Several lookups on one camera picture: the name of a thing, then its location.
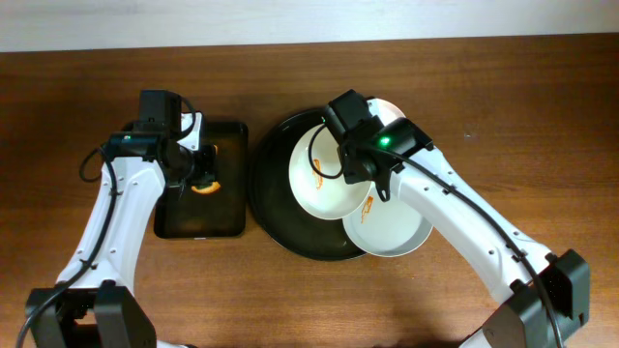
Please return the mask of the grey plate with sauce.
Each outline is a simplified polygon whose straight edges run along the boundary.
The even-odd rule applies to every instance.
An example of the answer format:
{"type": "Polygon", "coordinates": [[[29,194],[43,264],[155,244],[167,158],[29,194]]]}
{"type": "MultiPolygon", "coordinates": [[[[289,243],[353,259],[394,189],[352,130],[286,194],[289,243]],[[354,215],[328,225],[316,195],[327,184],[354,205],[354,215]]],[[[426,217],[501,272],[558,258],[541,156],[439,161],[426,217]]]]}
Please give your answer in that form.
{"type": "Polygon", "coordinates": [[[380,257],[399,257],[416,250],[433,229],[415,209],[396,199],[382,202],[374,191],[342,222],[356,247],[380,257]]]}

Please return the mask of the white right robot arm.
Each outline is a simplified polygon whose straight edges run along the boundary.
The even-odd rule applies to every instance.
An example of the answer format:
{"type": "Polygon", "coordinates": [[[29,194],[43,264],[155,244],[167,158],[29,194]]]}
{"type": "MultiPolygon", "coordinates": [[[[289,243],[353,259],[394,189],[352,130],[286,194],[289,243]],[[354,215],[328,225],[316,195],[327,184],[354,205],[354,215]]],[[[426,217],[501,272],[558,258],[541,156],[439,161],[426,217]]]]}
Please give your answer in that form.
{"type": "Polygon", "coordinates": [[[590,268],[518,230],[446,161],[411,121],[366,121],[339,140],[344,177],[374,181],[426,218],[469,263],[498,308],[465,347],[562,347],[589,320],[590,268]]]}

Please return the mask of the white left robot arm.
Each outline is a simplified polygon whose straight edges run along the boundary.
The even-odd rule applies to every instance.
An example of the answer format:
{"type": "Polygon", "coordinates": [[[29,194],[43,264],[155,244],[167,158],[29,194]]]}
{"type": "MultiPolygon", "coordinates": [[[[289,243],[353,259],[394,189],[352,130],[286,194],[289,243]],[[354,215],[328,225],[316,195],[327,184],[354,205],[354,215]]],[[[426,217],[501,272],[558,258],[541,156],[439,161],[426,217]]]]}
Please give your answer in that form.
{"type": "Polygon", "coordinates": [[[162,347],[134,297],[135,268],[151,213],[167,189],[214,182],[215,149],[202,144],[198,111],[142,116],[95,154],[97,200],[80,242],[51,288],[31,291],[16,346],[162,347]]]}

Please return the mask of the green and yellow sponge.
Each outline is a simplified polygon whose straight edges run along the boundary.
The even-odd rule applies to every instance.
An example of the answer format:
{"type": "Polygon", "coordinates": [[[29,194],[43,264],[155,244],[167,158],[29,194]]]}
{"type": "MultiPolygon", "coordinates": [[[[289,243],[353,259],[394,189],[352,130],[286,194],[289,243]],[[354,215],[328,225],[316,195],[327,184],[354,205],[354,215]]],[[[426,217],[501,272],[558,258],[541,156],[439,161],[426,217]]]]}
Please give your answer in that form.
{"type": "Polygon", "coordinates": [[[218,191],[221,188],[221,184],[217,181],[210,182],[205,185],[192,186],[192,191],[198,194],[211,194],[218,191]]]}

